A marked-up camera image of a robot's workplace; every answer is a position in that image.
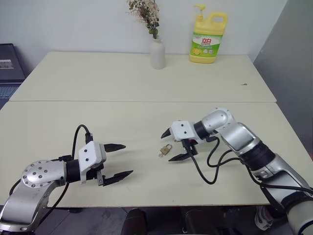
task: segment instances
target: laptop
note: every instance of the laptop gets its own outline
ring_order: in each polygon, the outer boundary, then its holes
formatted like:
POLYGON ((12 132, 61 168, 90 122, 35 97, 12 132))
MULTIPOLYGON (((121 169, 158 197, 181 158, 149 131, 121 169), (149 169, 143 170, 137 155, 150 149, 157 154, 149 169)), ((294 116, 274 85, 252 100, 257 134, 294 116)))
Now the laptop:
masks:
POLYGON ((24 80, 13 44, 0 44, 0 109, 24 80))

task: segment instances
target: white vase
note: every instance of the white vase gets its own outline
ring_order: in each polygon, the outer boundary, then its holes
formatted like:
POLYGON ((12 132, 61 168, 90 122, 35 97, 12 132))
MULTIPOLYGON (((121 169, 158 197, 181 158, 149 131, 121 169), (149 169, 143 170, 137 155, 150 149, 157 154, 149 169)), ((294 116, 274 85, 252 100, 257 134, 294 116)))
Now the white vase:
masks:
POLYGON ((160 70, 165 67, 165 46, 158 36, 157 39, 153 38, 150 45, 150 62, 152 68, 156 70, 160 70))

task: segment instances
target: yellow plastic bottle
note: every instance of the yellow plastic bottle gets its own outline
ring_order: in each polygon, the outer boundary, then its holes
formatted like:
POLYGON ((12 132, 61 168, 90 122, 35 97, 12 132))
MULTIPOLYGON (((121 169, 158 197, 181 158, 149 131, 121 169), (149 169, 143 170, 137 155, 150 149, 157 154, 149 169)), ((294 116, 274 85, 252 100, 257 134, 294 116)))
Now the yellow plastic bottle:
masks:
POLYGON ((196 4, 195 6, 200 9, 200 14, 196 18, 189 58, 196 63, 213 63, 227 24, 227 14, 212 12, 203 20, 202 11, 205 5, 196 4), (216 17, 223 21, 216 22, 216 17))

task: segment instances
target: table surface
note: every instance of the table surface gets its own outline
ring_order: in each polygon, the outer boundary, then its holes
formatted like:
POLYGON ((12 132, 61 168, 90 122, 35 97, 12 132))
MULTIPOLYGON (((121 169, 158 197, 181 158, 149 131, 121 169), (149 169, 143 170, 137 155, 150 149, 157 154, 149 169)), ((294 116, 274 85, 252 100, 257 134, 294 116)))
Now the table surface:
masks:
MULTIPOLYGON (((0 112, 0 204, 26 165, 40 159, 70 154, 76 127, 83 123, 102 143, 122 143, 126 149, 108 153, 103 173, 134 170, 124 180, 98 187, 96 180, 70 184, 60 207, 136 207, 178 205, 242 205, 268 203, 245 167, 231 162, 221 167, 217 183, 207 185, 191 160, 170 163, 183 152, 180 143, 161 134, 174 120, 198 121, 216 106, 229 108, 272 151, 277 152, 313 185, 312 161, 275 103, 172 103, 172 102, 8 102, 0 112), (159 149, 172 144, 160 158, 159 149)), ((80 133, 77 150, 83 146, 80 133)), ((205 165, 214 143, 198 145, 196 156, 209 179, 214 169, 205 165)), ((212 162, 227 150, 221 144, 212 162)), ((51 195, 50 205, 63 187, 51 195)))
POLYGON ((246 55, 220 55, 213 64, 166 55, 166 63, 155 70, 148 54, 50 52, 10 100, 276 101, 246 55))

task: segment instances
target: brass padlock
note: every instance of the brass padlock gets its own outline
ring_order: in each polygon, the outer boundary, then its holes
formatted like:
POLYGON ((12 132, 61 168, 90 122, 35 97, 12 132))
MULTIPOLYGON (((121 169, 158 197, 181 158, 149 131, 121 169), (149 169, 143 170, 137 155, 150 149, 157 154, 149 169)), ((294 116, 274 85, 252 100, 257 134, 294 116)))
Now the brass padlock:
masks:
POLYGON ((172 146, 170 144, 165 145, 163 148, 160 149, 159 157, 163 157, 172 149, 172 146))

